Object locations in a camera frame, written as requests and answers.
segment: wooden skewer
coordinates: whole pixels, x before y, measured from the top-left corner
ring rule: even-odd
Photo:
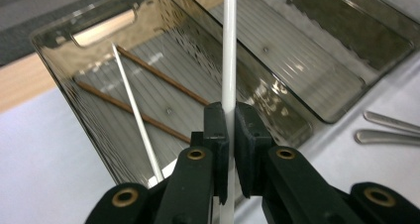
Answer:
[[[128,104],[126,104],[126,103],[124,103],[124,102],[106,94],[106,93],[101,92],[100,90],[96,89],[95,87],[93,87],[93,86],[91,86],[91,85],[89,85],[85,82],[76,81],[76,83],[79,87],[86,90],[87,92],[90,92],[90,93],[102,98],[103,100],[105,100],[105,101],[107,101],[111,104],[114,104],[115,106],[117,106],[117,107],[131,113],[131,114],[134,114],[133,109],[130,105],[128,105]],[[185,142],[188,145],[190,144],[191,141],[188,137],[185,137],[184,135],[180,134],[179,132],[176,132],[175,130],[169,128],[168,126],[164,125],[163,123],[153,119],[152,117],[150,117],[150,116],[148,116],[144,113],[141,113],[141,114],[142,114],[142,118],[145,122],[150,123],[151,125],[161,129],[162,131],[172,135],[173,137]]]
[[[180,84],[177,81],[173,80],[172,78],[170,78],[169,76],[167,76],[166,74],[164,74],[160,70],[154,68],[153,66],[149,65],[148,63],[146,63],[142,59],[138,58],[137,56],[134,56],[133,54],[127,52],[123,48],[117,47],[117,51],[121,55],[123,55],[123,56],[127,57],[128,59],[130,59],[132,62],[138,64],[139,66],[141,66],[144,69],[148,70],[152,74],[154,74],[157,77],[163,79],[164,81],[166,81],[167,83],[169,83],[173,87],[177,88],[179,91],[185,93],[186,95],[190,96],[192,99],[194,99],[197,102],[203,104],[204,106],[207,106],[207,105],[210,104],[207,100],[205,100],[204,98],[200,97],[198,94],[196,94],[193,91],[189,90],[188,88],[184,87],[182,84]]]

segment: transparent plastic tray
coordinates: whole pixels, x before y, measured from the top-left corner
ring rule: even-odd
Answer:
[[[340,119],[419,42],[417,24],[378,0],[303,1],[238,0],[238,100],[258,108],[276,142],[294,147],[315,123]],[[134,116],[78,84],[129,104],[114,43],[220,101],[222,4],[104,0],[34,32],[40,57],[118,183],[152,185]],[[202,131],[203,105],[122,59],[142,113],[186,137]],[[163,168],[188,146],[156,126],[147,130]]]

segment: metal utensil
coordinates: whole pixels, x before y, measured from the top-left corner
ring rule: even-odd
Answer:
[[[368,112],[368,111],[364,113],[364,117],[366,120],[382,125],[382,126],[398,129],[405,132],[420,134],[420,127],[410,124],[410,123],[402,122],[402,121],[399,121],[390,117],[386,117],[386,116],[373,113],[373,112]]]
[[[378,143],[420,145],[420,137],[376,130],[358,130],[355,133],[355,140],[362,145]]]

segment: wooden surface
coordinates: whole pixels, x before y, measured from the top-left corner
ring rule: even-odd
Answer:
[[[37,54],[0,68],[0,113],[56,87]]]

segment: white rod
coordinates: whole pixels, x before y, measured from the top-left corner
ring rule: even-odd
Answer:
[[[114,51],[115,59],[117,60],[118,67],[120,68],[121,76],[123,76],[124,85],[126,87],[127,94],[129,95],[134,116],[136,117],[136,122],[139,126],[140,134],[142,135],[143,143],[145,144],[146,152],[148,153],[149,160],[151,161],[155,177],[157,178],[157,181],[162,181],[163,174],[158,165],[158,158],[155,155],[154,148],[152,147],[151,141],[149,140],[148,132],[146,131],[145,124],[143,123],[142,115],[140,115],[139,108],[137,107],[136,100],[134,99],[129,80],[127,79],[126,72],[124,71],[123,64],[121,63],[120,55],[118,54],[117,48],[114,44],[112,44],[112,50]]]
[[[236,105],[236,14],[237,0],[224,0],[223,19],[223,81],[222,107],[225,111],[226,126],[230,139],[228,200],[220,207],[220,223],[234,223],[235,212],[235,105]]]

